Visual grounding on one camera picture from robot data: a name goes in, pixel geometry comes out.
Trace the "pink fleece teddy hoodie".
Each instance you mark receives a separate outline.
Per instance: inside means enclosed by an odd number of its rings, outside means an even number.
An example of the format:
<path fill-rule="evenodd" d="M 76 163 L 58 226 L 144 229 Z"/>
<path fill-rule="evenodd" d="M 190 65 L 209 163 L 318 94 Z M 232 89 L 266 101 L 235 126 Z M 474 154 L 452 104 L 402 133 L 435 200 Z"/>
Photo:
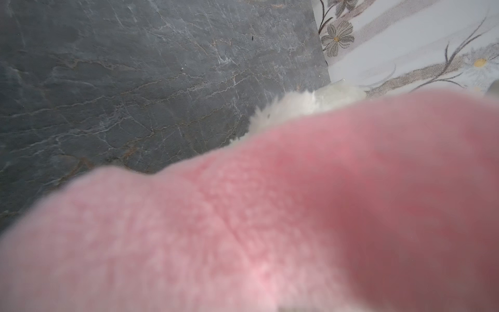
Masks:
<path fill-rule="evenodd" d="M 1 237 L 2 311 L 497 311 L 498 101 L 429 90 L 140 174 Z"/>

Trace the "white plush teddy bear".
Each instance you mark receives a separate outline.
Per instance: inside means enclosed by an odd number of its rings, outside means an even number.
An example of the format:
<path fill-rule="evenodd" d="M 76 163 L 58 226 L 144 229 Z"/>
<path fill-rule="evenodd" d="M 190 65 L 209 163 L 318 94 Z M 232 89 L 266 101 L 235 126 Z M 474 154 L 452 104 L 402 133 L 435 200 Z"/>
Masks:
<path fill-rule="evenodd" d="M 231 140 L 229 145 L 234 146 L 290 120 L 339 109 L 366 97 L 367 93 L 362 88 L 346 84 L 343 80 L 316 91 L 287 92 L 282 98 L 276 98 L 264 108 L 256 108 L 250 117 L 245 134 Z"/>

